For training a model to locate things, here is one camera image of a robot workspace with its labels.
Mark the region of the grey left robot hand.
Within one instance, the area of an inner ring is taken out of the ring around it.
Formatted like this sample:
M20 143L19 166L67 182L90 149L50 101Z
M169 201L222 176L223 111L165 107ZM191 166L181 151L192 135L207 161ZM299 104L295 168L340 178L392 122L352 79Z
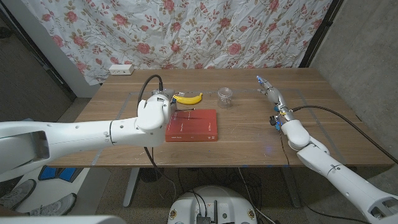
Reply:
M173 96L175 95L175 90L170 88L164 88L162 91L159 89L152 90L152 95L164 95L170 101L170 110L171 112L175 112L177 110L177 102L174 100Z

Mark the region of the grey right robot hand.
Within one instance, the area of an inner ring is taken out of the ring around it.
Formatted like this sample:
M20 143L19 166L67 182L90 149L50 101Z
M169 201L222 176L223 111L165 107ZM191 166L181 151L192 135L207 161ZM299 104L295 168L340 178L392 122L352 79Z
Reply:
M274 104L274 110L278 113L278 117L286 122L294 120L293 112L288 109L282 93L266 79L260 76L257 76L256 79L261 86L258 92L267 96L267 99Z

